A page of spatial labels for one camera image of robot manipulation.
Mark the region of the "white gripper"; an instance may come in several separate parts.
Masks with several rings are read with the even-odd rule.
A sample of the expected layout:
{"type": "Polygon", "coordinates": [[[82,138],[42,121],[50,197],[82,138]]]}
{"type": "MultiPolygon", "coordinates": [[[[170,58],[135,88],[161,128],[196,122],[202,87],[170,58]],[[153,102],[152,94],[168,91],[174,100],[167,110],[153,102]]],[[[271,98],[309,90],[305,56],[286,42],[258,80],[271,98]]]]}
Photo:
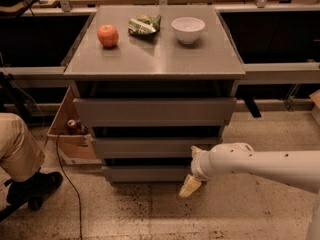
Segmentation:
{"type": "Polygon", "coordinates": [[[188,174],[186,176],[183,186],[179,192],[179,196],[181,198],[189,197],[202,185],[201,181],[209,180],[209,176],[203,169],[203,163],[206,161],[206,156],[203,154],[201,149],[197,146],[192,146],[191,155],[191,172],[193,175],[188,174]]]}

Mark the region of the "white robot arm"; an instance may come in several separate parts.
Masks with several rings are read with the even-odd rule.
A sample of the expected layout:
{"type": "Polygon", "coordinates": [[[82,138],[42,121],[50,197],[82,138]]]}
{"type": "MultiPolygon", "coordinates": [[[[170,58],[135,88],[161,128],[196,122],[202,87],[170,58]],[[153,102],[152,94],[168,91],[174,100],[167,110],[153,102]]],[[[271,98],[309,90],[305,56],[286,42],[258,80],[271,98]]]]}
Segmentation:
{"type": "Polygon", "coordinates": [[[191,173],[179,192],[189,197],[205,181],[222,174],[252,174],[315,193],[306,240],[320,240],[320,151],[255,151],[247,143],[224,143],[211,150],[191,147],[191,173]]]}

